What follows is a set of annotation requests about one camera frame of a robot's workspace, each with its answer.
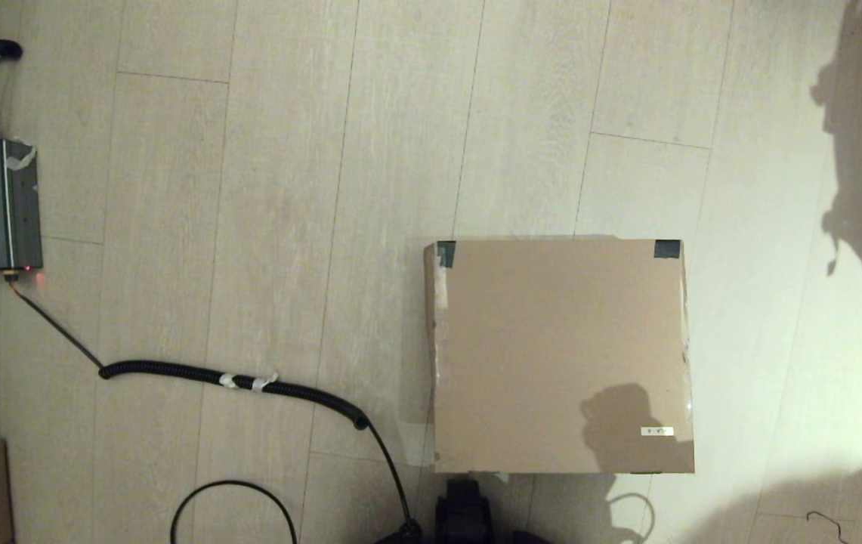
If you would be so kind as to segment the brown cardboard shoe box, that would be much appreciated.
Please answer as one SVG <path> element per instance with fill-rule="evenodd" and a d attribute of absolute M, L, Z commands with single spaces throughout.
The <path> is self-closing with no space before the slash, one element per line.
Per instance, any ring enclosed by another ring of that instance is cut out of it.
<path fill-rule="evenodd" d="M 685 245 L 424 250 L 442 473 L 694 473 Z"/>

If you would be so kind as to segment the black robot torso base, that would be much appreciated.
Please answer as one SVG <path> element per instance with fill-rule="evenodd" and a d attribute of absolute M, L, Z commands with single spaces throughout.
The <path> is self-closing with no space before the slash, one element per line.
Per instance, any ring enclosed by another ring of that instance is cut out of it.
<path fill-rule="evenodd" d="M 434 544 L 496 544 L 492 509 L 472 479 L 450 479 L 437 499 Z"/>

